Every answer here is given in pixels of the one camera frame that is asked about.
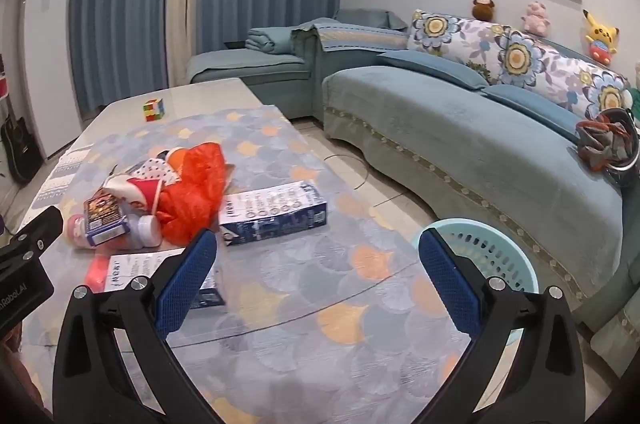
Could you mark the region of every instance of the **white table top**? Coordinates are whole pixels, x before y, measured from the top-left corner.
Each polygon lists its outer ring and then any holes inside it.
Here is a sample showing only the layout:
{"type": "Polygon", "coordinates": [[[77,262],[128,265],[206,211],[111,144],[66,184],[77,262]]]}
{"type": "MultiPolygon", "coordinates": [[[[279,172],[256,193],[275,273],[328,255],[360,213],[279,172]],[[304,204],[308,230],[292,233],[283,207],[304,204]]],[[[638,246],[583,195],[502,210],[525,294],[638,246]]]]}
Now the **white table top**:
{"type": "Polygon", "coordinates": [[[185,85],[135,96],[107,106],[76,139],[71,150],[94,144],[108,135],[124,135],[147,124],[143,105],[151,99],[164,102],[163,121],[174,121],[198,114],[213,114],[225,109],[255,109],[262,103],[239,78],[185,85]]]}

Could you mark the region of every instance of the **refrigerator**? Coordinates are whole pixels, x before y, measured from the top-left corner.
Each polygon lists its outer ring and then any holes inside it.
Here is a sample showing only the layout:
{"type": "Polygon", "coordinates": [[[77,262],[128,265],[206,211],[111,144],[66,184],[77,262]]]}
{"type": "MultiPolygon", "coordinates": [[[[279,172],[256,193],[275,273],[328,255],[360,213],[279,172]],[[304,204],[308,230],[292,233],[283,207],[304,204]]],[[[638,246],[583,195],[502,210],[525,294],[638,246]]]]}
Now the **refrigerator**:
{"type": "Polygon", "coordinates": [[[82,133],[69,53],[68,2],[24,1],[25,85],[46,159],[82,133]]]}

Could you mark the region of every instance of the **white bottle cap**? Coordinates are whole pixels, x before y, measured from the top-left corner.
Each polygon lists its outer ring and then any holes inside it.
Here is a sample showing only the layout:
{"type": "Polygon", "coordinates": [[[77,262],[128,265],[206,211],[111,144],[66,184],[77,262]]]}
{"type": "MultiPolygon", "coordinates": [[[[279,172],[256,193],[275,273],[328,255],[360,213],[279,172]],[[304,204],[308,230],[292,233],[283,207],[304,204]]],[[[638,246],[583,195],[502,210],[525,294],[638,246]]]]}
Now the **white bottle cap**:
{"type": "Polygon", "coordinates": [[[162,244],[160,222],[153,215],[144,215],[138,221],[138,234],[145,247],[158,247],[162,244]]]}

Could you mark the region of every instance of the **patterned tablecloth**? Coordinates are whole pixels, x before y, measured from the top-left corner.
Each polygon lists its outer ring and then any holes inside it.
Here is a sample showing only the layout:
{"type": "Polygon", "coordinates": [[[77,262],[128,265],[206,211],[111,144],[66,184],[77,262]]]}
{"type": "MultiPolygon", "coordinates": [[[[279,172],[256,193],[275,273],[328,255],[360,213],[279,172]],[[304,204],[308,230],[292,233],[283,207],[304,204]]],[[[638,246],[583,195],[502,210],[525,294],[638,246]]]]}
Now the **patterned tablecloth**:
{"type": "MultiPolygon", "coordinates": [[[[229,248],[226,309],[192,310],[168,338],[192,381],[227,423],[411,422],[468,336],[453,326],[413,247],[274,107],[156,121],[109,137],[83,150],[58,206],[65,218],[81,212],[116,164],[206,141],[220,143],[237,166],[236,191],[313,179],[329,211],[325,227],[229,248]]],[[[92,257],[63,239],[42,257],[56,292],[25,322],[23,355],[49,407],[66,303],[92,257]]],[[[122,334],[118,342],[142,400],[158,407],[122,334]]]]}

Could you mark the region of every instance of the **floral cushion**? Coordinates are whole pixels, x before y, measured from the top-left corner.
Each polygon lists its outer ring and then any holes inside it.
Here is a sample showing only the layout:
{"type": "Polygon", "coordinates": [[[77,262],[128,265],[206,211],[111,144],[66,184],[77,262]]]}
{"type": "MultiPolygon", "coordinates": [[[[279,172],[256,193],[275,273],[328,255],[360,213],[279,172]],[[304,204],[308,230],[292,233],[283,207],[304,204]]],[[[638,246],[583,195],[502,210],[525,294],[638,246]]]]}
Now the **floral cushion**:
{"type": "Polygon", "coordinates": [[[498,40],[500,82],[531,90],[574,114],[594,119],[612,107],[631,108],[626,79],[517,30],[498,40]]]}
{"type": "Polygon", "coordinates": [[[508,31],[489,22],[416,10],[407,49],[462,63],[493,85],[500,82],[502,72],[498,40],[508,31]]]}

